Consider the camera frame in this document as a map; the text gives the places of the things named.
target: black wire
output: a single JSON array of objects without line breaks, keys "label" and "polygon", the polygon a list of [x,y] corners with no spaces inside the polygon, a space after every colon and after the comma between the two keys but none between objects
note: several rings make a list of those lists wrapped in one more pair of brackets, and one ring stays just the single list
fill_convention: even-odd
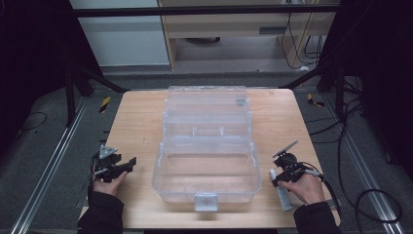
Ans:
[{"label": "black wire", "polygon": [[319,63],[319,51],[321,50],[319,40],[317,42],[317,48],[316,48],[316,58],[315,58],[315,65],[316,66]]},{"label": "black wire", "polygon": [[89,205],[91,204],[94,182],[96,181],[96,176],[94,176],[94,170],[95,170],[95,166],[96,166],[96,164],[95,164],[96,159],[97,159],[98,156],[99,156],[99,151],[97,151],[92,156],[91,164],[90,164],[90,175],[89,175],[89,186],[88,186],[88,202],[89,202]]},{"label": "black wire", "polygon": [[319,173],[319,170],[318,170],[315,166],[313,166],[312,164],[310,164],[310,163],[300,162],[300,164],[308,165],[308,166],[312,167],[314,170],[316,170],[316,171]]},{"label": "black wire", "polygon": [[316,58],[316,66],[319,65],[319,58],[321,57],[322,48],[323,48],[322,36],[319,36],[319,46],[318,46],[318,49],[317,49],[318,54],[317,54],[317,58]]},{"label": "black wire", "polygon": [[35,125],[33,127],[30,127],[30,128],[21,129],[22,131],[34,130],[34,129],[40,127],[41,125],[43,125],[46,122],[46,120],[48,119],[48,115],[44,112],[37,111],[37,112],[30,113],[30,115],[34,115],[34,114],[42,114],[45,118],[42,120],[42,122],[40,124]]},{"label": "black wire", "polygon": [[360,82],[361,82],[360,85],[358,84],[358,80],[359,80],[359,79],[360,79],[359,77],[356,77],[356,76],[355,76],[356,87],[359,87],[360,85],[362,86],[362,81],[360,81]]},{"label": "black wire", "polygon": [[326,132],[327,130],[332,129],[334,126],[336,126],[336,125],[338,125],[338,124],[340,124],[340,120],[336,121],[334,124],[326,127],[325,129],[319,130],[319,131],[314,132],[314,133],[310,133],[309,136],[314,136],[314,135],[317,135],[317,134],[324,133],[324,132]]},{"label": "black wire", "polygon": [[345,85],[352,91],[352,93],[356,95],[361,95],[362,89],[358,87],[357,79],[356,83],[353,84],[352,82],[348,81],[346,78],[344,79]]},{"label": "black wire", "polygon": [[328,120],[328,119],[336,119],[334,117],[329,117],[329,118],[321,118],[321,119],[315,119],[315,120],[308,120],[308,121],[304,121],[304,123],[313,123],[313,122],[317,122],[317,121],[322,121],[322,120]]},{"label": "black wire", "polygon": [[309,36],[309,37],[307,38],[306,45],[304,46],[304,55],[305,55],[308,59],[316,59],[317,56],[315,56],[315,57],[310,57],[309,55],[317,55],[317,54],[318,54],[318,51],[315,51],[315,52],[307,52],[307,48],[308,48],[308,46],[309,46],[310,41],[313,41],[313,37],[312,37],[312,36]]},{"label": "black wire", "polygon": [[312,143],[313,144],[324,144],[324,143],[335,143],[335,142],[338,142],[338,140],[339,140],[339,138],[338,139],[334,139],[334,140],[331,140],[331,141],[312,141]]},{"label": "black wire", "polygon": [[[87,196],[90,196],[89,189],[90,189],[90,185],[91,185],[91,178],[92,178],[92,175],[88,175],[86,177],[86,180],[82,183],[82,187],[81,187],[81,189],[79,191],[79,195],[78,195],[79,198],[83,198],[85,188],[86,188],[87,185],[88,185]],[[78,204],[79,204],[79,200],[76,201],[76,203],[73,207],[76,208]]]},{"label": "black wire", "polygon": [[[285,33],[286,33],[287,30],[289,29],[289,34],[291,35],[291,41],[292,41],[292,44],[293,44],[293,46],[294,46],[295,55],[297,56],[297,58],[298,58],[304,65],[313,64],[313,62],[305,62],[305,61],[303,61],[302,59],[300,59],[300,56],[298,55],[297,46],[295,45],[294,37],[293,37],[293,35],[292,35],[290,22],[291,22],[291,13],[288,14],[288,21],[287,21],[287,23],[286,23],[286,27],[285,27],[284,34],[282,35],[282,52],[284,53],[284,56],[287,58],[286,52],[285,52],[285,50],[284,50],[284,48],[283,48],[283,39],[284,39]],[[292,69],[300,68],[300,67],[294,67],[294,66],[290,65],[289,62],[288,62],[288,59],[286,60],[286,63],[287,63],[287,65],[288,65],[290,68],[292,68]]]},{"label": "black wire", "polygon": [[338,200],[337,197],[334,193],[333,187],[331,186],[331,184],[325,179],[324,175],[322,175],[322,179],[321,181],[325,184],[325,187],[328,189],[328,191],[331,194],[331,198],[334,202],[334,205],[336,207],[337,213],[338,215],[341,217],[341,208],[340,208],[340,204],[338,204]]},{"label": "black wire", "polygon": [[[357,202],[356,202],[356,204],[354,204],[354,203],[352,202],[352,200],[349,198],[349,195],[347,194],[347,192],[346,192],[346,190],[345,190],[345,188],[344,188],[343,179],[342,179],[342,175],[341,175],[341,144],[342,144],[342,139],[343,139],[343,137],[344,137],[344,135],[345,135],[345,133],[346,133],[346,131],[347,131],[347,129],[348,129],[348,126],[347,126],[347,118],[348,118],[349,116],[353,115],[354,112],[358,111],[358,110],[359,110],[359,107],[360,107],[360,105],[356,105],[355,107],[353,107],[352,109],[349,110],[350,103],[346,106],[345,118],[344,118],[344,120],[343,120],[343,129],[342,129],[342,131],[341,131],[341,134],[340,134],[340,137],[339,137],[339,141],[338,141],[338,147],[337,147],[337,159],[338,159],[338,160],[337,160],[337,171],[338,171],[338,179],[339,179],[340,188],[341,188],[341,190],[342,190],[342,192],[343,192],[344,197],[345,197],[346,200],[348,201],[348,203],[355,209],[355,213],[357,214],[357,215],[356,215],[357,226],[358,226],[358,229],[359,229],[360,233],[362,234],[362,228],[361,228],[361,224],[360,224],[360,221],[359,221],[359,218],[358,218],[358,215],[359,215],[359,214],[362,214],[362,215],[366,216],[367,218],[372,219],[372,220],[375,220],[375,221],[380,222],[380,223],[395,223],[395,222],[398,222],[398,221],[401,219],[401,217],[402,217],[402,208],[401,208],[400,203],[399,203],[392,195],[390,195],[389,193],[387,193],[387,192],[385,192],[385,191],[383,191],[383,190],[380,190],[380,189],[368,189],[368,190],[363,191],[360,195],[358,195],[358,197],[357,197]],[[375,217],[369,215],[368,213],[362,211],[362,210],[359,208],[359,201],[360,201],[360,199],[361,199],[365,194],[367,194],[367,193],[369,193],[369,192],[373,192],[373,191],[374,191],[374,192],[383,193],[383,194],[391,197],[391,198],[395,201],[395,203],[396,203],[396,205],[397,205],[397,207],[398,207],[398,209],[399,209],[399,214],[398,214],[398,216],[397,216],[395,219],[392,219],[392,220],[378,219],[378,218],[375,218]]]}]

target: aluminum rail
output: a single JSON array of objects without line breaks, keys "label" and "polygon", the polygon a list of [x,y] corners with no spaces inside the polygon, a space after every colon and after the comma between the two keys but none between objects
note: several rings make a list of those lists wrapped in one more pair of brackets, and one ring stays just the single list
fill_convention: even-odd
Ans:
[{"label": "aluminum rail", "polygon": [[55,152],[52,155],[52,158],[46,166],[45,171],[40,177],[39,182],[37,183],[18,220],[15,222],[12,228],[12,234],[24,234],[28,230],[31,221],[36,215],[36,212],[39,209],[39,206],[49,188],[49,185],[54,178],[57,167],[64,156],[70,140],[76,132],[79,122],[83,117],[88,100],[89,99],[87,97],[82,97],[81,103],[78,106],[76,118],[74,119],[73,123],[64,131],[59,143],[57,144]]},{"label": "aluminum rail", "polygon": [[265,13],[329,13],[351,11],[357,6],[340,4],[299,4],[299,5],[237,5],[237,6],[192,6],[153,7],[117,9],[75,9],[73,11],[46,12],[56,17],[101,18],[101,17],[142,17],[178,15],[222,15],[222,14],[265,14]]},{"label": "aluminum rail", "polygon": [[[334,111],[335,108],[334,108],[333,101],[330,99],[328,95],[322,95],[322,96],[331,114],[338,120],[336,112]],[[340,132],[342,131],[342,128],[340,126],[338,126],[337,128],[340,130]],[[379,183],[377,182],[374,175],[370,172],[370,169],[368,168],[367,164],[363,160],[362,155],[358,151],[357,145],[354,142],[352,135],[349,133],[349,131],[346,132],[346,134],[343,137],[343,140],[344,140],[345,145],[347,146],[347,149],[349,150],[349,155],[353,161],[354,166],[356,167],[356,170],[358,172],[361,182],[364,185],[364,188],[365,189],[371,189],[371,188],[380,189]],[[373,207],[376,210],[377,215],[382,220],[395,219],[394,211],[384,194],[370,193],[369,197],[370,197],[371,203],[373,204]],[[403,234],[404,233],[404,230],[401,227],[399,222],[383,223],[383,225],[389,234]]]}]

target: gray carpet floor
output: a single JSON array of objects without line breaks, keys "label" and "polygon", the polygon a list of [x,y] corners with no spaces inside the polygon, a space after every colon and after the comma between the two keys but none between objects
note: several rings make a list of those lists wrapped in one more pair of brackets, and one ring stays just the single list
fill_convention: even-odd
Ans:
[{"label": "gray carpet floor", "polygon": [[[232,76],[235,75],[235,73],[231,74],[230,80],[233,80]],[[268,77],[252,77],[253,81],[248,80],[248,82],[262,84],[260,86],[276,87],[291,79],[290,77],[279,80],[273,78],[270,81],[273,85],[270,86],[265,82],[266,79],[269,80],[269,77],[271,75]],[[172,77],[165,76],[159,78],[164,79],[162,83],[159,80],[152,83],[153,79],[139,80],[136,78],[137,82],[131,77],[124,77],[117,81],[118,84],[131,89],[162,89],[168,85],[196,85],[196,82],[192,81],[192,79],[199,77],[186,77],[180,81],[170,78]],[[225,83],[225,79],[222,77],[216,81],[220,82],[214,83],[209,80],[206,83],[199,82],[199,85],[210,83],[218,83],[218,85],[245,85],[242,75],[239,82]],[[94,87],[94,95],[88,97],[85,115],[32,220],[31,230],[76,229],[76,221],[81,211],[80,207],[86,197],[84,185],[87,181],[90,159],[107,138],[106,131],[109,131],[111,128],[122,98],[122,94],[116,94],[98,84],[94,84]],[[331,111],[327,107],[308,103],[307,93],[296,92],[295,95],[305,121],[319,120],[307,123],[309,133],[321,130],[334,122],[331,119]],[[319,95],[313,93],[313,95],[315,101],[325,101],[332,94]],[[98,110],[102,100],[108,96],[111,96],[111,100],[106,111],[99,113]],[[26,129],[30,130],[21,132],[14,145],[8,151],[8,160],[1,165],[0,205],[2,209],[0,211],[0,229],[2,230],[10,229],[17,220],[63,133],[66,121],[64,90],[59,90],[39,98],[34,104],[32,112],[33,114],[29,116],[24,125]],[[314,147],[328,181],[332,184],[337,196],[347,204],[338,182],[337,143],[317,143],[336,139],[339,134],[339,129],[332,128],[325,133],[312,136],[312,140],[315,142]],[[400,221],[400,224],[405,233],[413,233],[413,224],[409,222],[409,217],[413,215],[413,209],[410,205],[410,198],[413,196],[413,183],[411,179],[405,174],[403,168],[386,163],[385,152],[381,147],[381,143],[370,129],[368,121],[363,117],[362,112],[358,112],[349,118],[349,134],[354,137],[357,147],[364,160],[366,160],[368,167],[380,182],[381,188],[392,193],[398,202],[402,204],[403,219]],[[345,190],[354,202],[357,195],[363,191],[363,184],[345,146],[342,147],[341,165],[344,169],[342,179]],[[374,208],[368,202],[368,199],[362,201],[360,207],[375,214]],[[342,208],[342,212],[343,217],[340,228],[345,233],[357,233],[354,209],[346,205]],[[360,220],[366,233],[387,233],[383,224],[364,217],[361,217]],[[286,229],[280,232],[295,233],[296,231],[294,229]]]},{"label": "gray carpet floor", "polygon": [[[173,72],[154,72],[149,69],[139,75],[132,75],[132,71],[122,76],[114,72],[107,73],[106,78],[124,88],[134,90],[166,89],[171,85],[242,85],[271,88],[288,84],[305,72],[286,66],[275,38],[222,38],[218,44],[198,46],[197,50],[191,43],[183,40],[179,47]],[[103,67],[102,70],[110,70],[110,67]],[[334,97],[334,92],[318,94],[314,89],[317,81],[317,78],[313,78],[295,91],[309,133],[315,133],[334,123],[329,108],[308,103],[307,93],[312,93],[315,101],[327,102]],[[87,100],[84,116],[27,233],[76,232],[80,207],[86,198],[84,188],[91,157],[107,138],[107,131],[111,129],[122,99],[122,94],[112,92],[97,82],[92,81],[91,84],[95,89],[92,97],[79,97],[78,94],[76,96],[77,103]],[[111,97],[111,100],[106,111],[99,113],[105,97]],[[354,95],[346,94],[346,101],[353,98]],[[33,105],[32,113],[22,127],[24,130],[7,150],[7,158],[0,164],[0,233],[10,233],[63,135],[67,115],[64,90],[40,97]],[[386,152],[362,110],[349,117],[348,127],[348,135],[355,141],[358,151],[380,188],[390,192],[402,205],[403,218],[400,225],[404,233],[413,233],[413,222],[410,221],[413,216],[413,206],[410,202],[413,197],[413,181],[401,166],[386,162]],[[342,207],[341,230],[343,233],[359,233],[355,209],[348,204],[339,185],[338,144],[323,143],[337,139],[339,135],[340,130],[335,127],[312,136],[312,141],[327,180],[337,196],[346,204]],[[343,144],[340,157],[341,178],[346,193],[354,202],[358,194],[364,190],[364,184],[349,152],[349,148]],[[360,207],[364,211],[376,214],[368,198],[361,201]],[[365,233],[388,233],[381,223],[363,216],[360,217],[360,222]],[[279,232],[297,233],[295,229],[283,229]]]}]

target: black cable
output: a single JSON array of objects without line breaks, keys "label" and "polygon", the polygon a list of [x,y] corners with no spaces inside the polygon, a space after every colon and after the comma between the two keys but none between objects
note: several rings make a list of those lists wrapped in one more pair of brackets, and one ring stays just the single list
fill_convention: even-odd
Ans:
[{"label": "black cable", "polygon": [[312,167],[314,170],[316,170],[316,171],[319,173],[319,170],[318,170],[315,166],[313,166],[312,164],[310,164],[310,163],[300,162],[300,164],[308,165],[308,166]]},{"label": "black cable", "polygon": [[352,82],[348,81],[347,79],[344,79],[344,83],[347,86],[350,91],[355,94],[355,95],[361,95],[362,89],[358,87],[357,84],[353,84]]},{"label": "black cable", "polygon": [[89,186],[88,186],[88,202],[89,205],[91,204],[91,200],[92,200],[92,192],[93,192],[93,188],[94,188],[94,182],[96,181],[96,177],[94,176],[94,170],[95,170],[95,163],[97,159],[97,157],[99,156],[99,152],[97,151],[93,156],[92,156],[92,160],[91,160],[91,164],[90,164],[90,175],[89,175]]},{"label": "black cable", "polygon": [[[291,35],[291,41],[292,41],[292,44],[293,44],[293,46],[294,46],[295,55],[297,56],[297,58],[298,58],[304,65],[313,64],[313,62],[305,62],[305,61],[303,61],[303,60],[300,59],[300,57],[299,57],[299,55],[298,55],[297,46],[295,45],[294,37],[292,36],[292,31],[291,31],[290,22],[291,22],[291,13],[288,14],[288,21],[287,21],[287,23],[286,23],[286,27],[285,27],[284,34],[282,35],[282,52],[284,53],[285,58],[287,58],[287,54],[286,54],[286,52],[285,52],[285,50],[284,50],[284,48],[283,48],[283,39],[284,39],[285,33],[286,33],[287,30],[289,29],[289,33],[290,33],[290,35]],[[292,69],[300,68],[300,67],[294,67],[294,66],[290,65],[289,62],[288,62],[288,59],[286,60],[286,63],[287,63],[287,65],[288,65],[290,68],[292,68]]]},{"label": "black cable", "polygon": [[358,80],[359,80],[360,78],[359,77],[356,77],[355,76],[355,82],[356,82],[356,87],[359,87],[359,84],[358,84]]},{"label": "black cable", "polygon": [[315,119],[315,120],[307,120],[307,121],[304,121],[304,123],[313,123],[313,122],[318,122],[318,121],[322,121],[322,120],[328,120],[328,119],[336,119],[336,118],[334,118],[334,117],[329,117],[329,118],[321,118],[321,119]]},{"label": "black cable", "polygon": [[338,215],[341,217],[341,208],[340,208],[340,204],[338,204],[338,200],[337,197],[334,193],[333,187],[331,186],[331,184],[325,179],[325,177],[322,178],[322,182],[324,183],[325,187],[328,189],[328,192],[330,192],[331,195],[331,199],[334,202],[334,205],[336,207],[337,213]]},{"label": "black cable", "polygon": [[310,133],[309,136],[314,136],[314,135],[317,135],[317,134],[324,133],[324,132],[326,132],[327,130],[332,129],[334,126],[336,126],[336,125],[338,125],[338,124],[340,124],[340,120],[336,121],[334,124],[326,127],[325,129],[319,130],[319,131],[314,132],[314,133]]},{"label": "black cable", "polygon": [[21,129],[22,131],[34,130],[34,129],[40,127],[41,125],[43,125],[43,124],[46,122],[46,120],[48,119],[48,115],[47,115],[46,113],[44,113],[44,112],[37,111],[37,112],[32,112],[32,113],[30,113],[30,115],[34,115],[34,114],[42,114],[42,115],[44,116],[44,119],[42,120],[42,122],[41,122],[40,124],[37,124],[37,125],[35,125],[35,126],[33,126],[33,127]]},{"label": "black cable", "polygon": [[[341,49],[344,50],[344,43],[347,43],[348,38],[350,37],[350,35],[352,33],[354,33],[355,29],[357,28],[357,26],[361,23],[361,21],[364,19],[364,17],[367,15],[368,11],[370,10],[371,6],[373,5],[373,2],[375,0],[370,0],[370,2],[368,3],[368,6],[365,8],[365,10],[363,11],[363,13],[360,15],[360,17],[356,20],[355,23],[353,23],[353,25],[350,27],[350,29],[340,38],[340,40],[332,47],[331,50],[329,50],[328,53],[325,54],[325,56],[323,56],[322,58],[320,58],[319,62],[318,62],[318,67],[319,65],[322,63],[323,65],[321,66],[321,70],[325,70],[326,67],[330,66],[331,64],[331,59],[334,59],[332,56],[334,54],[336,54],[336,52]],[[302,83],[305,80],[308,80],[310,78],[312,78],[315,75],[319,75],[317,74],[315,71],[309,72],[308,74],[298,78],[295,81],[290,82],[287,85],[282,86],[283,88],[287,88],[289,87],[289,89],[293,89],[296,86],[300,85],[300,83]]]},{"label": "black cable", "polygon": [[322,44],[322,36],[319,36],[319,37],[318,37],[318,42],[317,42],[317,47],[316,47],[316,51],[315,51],[315,52],[308,52],[308,51],[307,51],[307,48],[308,48],[308,46],[309,46],[309,44],[310,44],[310,41],[312,41],[312,45],[314,45],[313,36],[309,36],[309,37],[307,38],[306,45],[304,46],[304,55],[305,55],[305,57],[308,58],[308,59],[314,59],[314,60],[315,60],[315,61],[314,61],[314,64],[317,66],[317,65],[319,64],[319,58],[320,58],[320,56],[321,56],[321,50],[322,50],[322,47],[323,47],[323,44]]},{"label": "black cable", "polygon": [[324,143],[335,143],[338,142],[339,139],[334,139],[331,141],[312,141],[313,144],[324,144]]},{"label": "black cable", "polygon": [[[344,121],[343,121],[343,129],[342,129],[342,131],[341,131],[341,134],[340,134],[340,137],[339,137],[339,141],[338,141],[338,147],[337,147],[337,170],[338,170],[338,179],[339,179],[340,188],[341,188],[341,190],[342,190],[342,192],[343,192],[344,197],[345,197],[346,200],[348,201],[348,203],[355,209],[357,226],[358,226],[358,229],[359,229],[360,233],[362,234],[362,228],[361,228],[361,225],[360,225],[360,221],[359,221],[359,219],[358,219],[358,215],[359,215],[359,214],[362,214],[362,215],[366,216],[367,218],[372,219],[372,220],[375,220],[375,221],[380,222],[380,223],[395,223],[395,222],[398,222],[398,221],[401,219],[401,217],[402,217],[402,208],[401,208],[400,203],[399,203],[393,196],[391,196],[389,193],[387,193],[387,192],[385,192],[385,191],[383,191],[383,190],[380,190],[380,189],[368,189],[368,190],[363,191],[360,195],[358,195],[358,197],[357,197],[357,202],[356,202],[356,204],[354,204],[354,203],[352,202],[352,200],[349,198],[349,196],[348,196],[348,194],[347,194],[347,192],[346,192],[346,190],[345,190],[345,188],[344,188],[343,179],[342,179],[342,175],[341,175],[341,144],[342,144],[342,139],[343,139],[343,137],[344,137],[344,135],[345,135],[345,133],[346,133],[346,131],[347,131],[347,128],[348,128],[348,126],[347,126],[347,118],[348,118],[351,114],[354,114],[355,111],[359,110],[359,107],[360,107],[360,105],[357,105],[357,106],[355,106],[355,107],[353,107],[352,109],[349,110],[350,103],[346,106],[345,115],[344,115],[345,118],[344,118]],[[388,195],[389,197],[391,197],[391,198],[395,201],[395,203],[396,203],[396,205],[397,205],[397,207],[398,207],[398,209],[399,209],[399,214],[398,214],[398,216],[397,216],[395,219],[392,219],[392,220],[378,219],[378,218],[375,218],[375,217],[369,215],[368,213],[362,211],[362,210],[358,207],[358,206],[359,206],[359,201],[361,200],[361,198],[362,198],[365,194],[367,194],[367,193],[369,193],[369,192],[373,192],[373,191],[374,191],[374,192],[380,192],[380,193],[383,193],[383,194],[385,194],[385,195]]]},{"label": "black cable", "polygon": [[[358,195],[358,197],[357,197],[356,204],[355,204],[356,208],[358,208],[358,205],[359,205],[359,202],[361,201],[361,198],[362,198],[363,196],[367,195],[368,193],[371,193],[371,192],[383,193],[383,194],[385,194],[386,196],[392,198],[392,200],[394,200],[395,204],[397,205],[398,215],[396,216],[395,219],[392,219],[392,220],[383,220],[383,219],[381,219],[381,218],[377,218],[377,217],[372,216],[372,215],[369,215],[369,214],[364,214],[364,216],[366,216],[366,217],[368,217],[369,219],[374,220],[374,221],[376,221],[376,222],[380,222],[380,223],[396,223],[396,222],[400,221],[400,219],[401,219],[401,217],[402,217],[402,215],[403,215],[403,210],[402,210],[402,208],[401,208],[401,204],[400,204],[400,203],[397,201],[397,199],[396,199],[394,196],[392,196],[390,193],[385,192],[385,191],[380,190],[380,189],[371,188],[371,189],[364,190],[364,191],[363,191],[360,195]],[[358,219],[358,213],[360,213],[360,210],[359,210],[359,209],[355,209],[355,216],[356,216],[357,226],[358,226],[358,229],[360,230],[360,233],[362,233],[361,223],[359,222],[359,219]]]}]

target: wooden table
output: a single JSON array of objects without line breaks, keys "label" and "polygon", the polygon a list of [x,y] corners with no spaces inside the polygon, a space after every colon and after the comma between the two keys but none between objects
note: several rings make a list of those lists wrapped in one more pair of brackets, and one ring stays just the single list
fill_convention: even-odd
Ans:
[{"label": "wooden table", "polygon": [[[294,227],[293,211],[284,212],[269,171],[276,166],[272,156],[291,144],[288,152],[299,161],[320,169],[302,115],[291,90],[248,89],[253,140],[262,173],[262,188],[248,204],[220,204],[217,213],[196,213],[193,204],[165,203],[151,180],[159,143],[162,112],[168,91],[135,91],[124,94],[106,145],[119,149],[122,162],[137,157],[137,165],[120,187],[126,204],[124,227],[151,228],[285,228]],[[330,198],[324,188],[326,198]],[[289,194],[295,207],[301,205]]]}]

